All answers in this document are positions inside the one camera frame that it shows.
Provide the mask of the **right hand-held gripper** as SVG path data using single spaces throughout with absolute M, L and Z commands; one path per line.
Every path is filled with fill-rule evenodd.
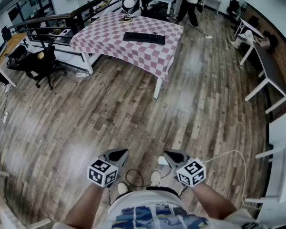
M 205 181 L 206 167 L 200 159 L 190 158 L 185 151 L 172 149 L 164 151 L 164 158 L 172 169 L 177 170 L 177 179 L 183 185 L 194 187 Z M 189 161 L 179 168 L 182 161 L 188 159 Z

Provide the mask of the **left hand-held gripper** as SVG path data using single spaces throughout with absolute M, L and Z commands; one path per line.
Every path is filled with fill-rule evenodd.
M 129 150 L 114 148 L 94 158 L 88 166 L 87 178 L 100 187 L 110 187 L 120 178 L 119 171 L 128 158 Z

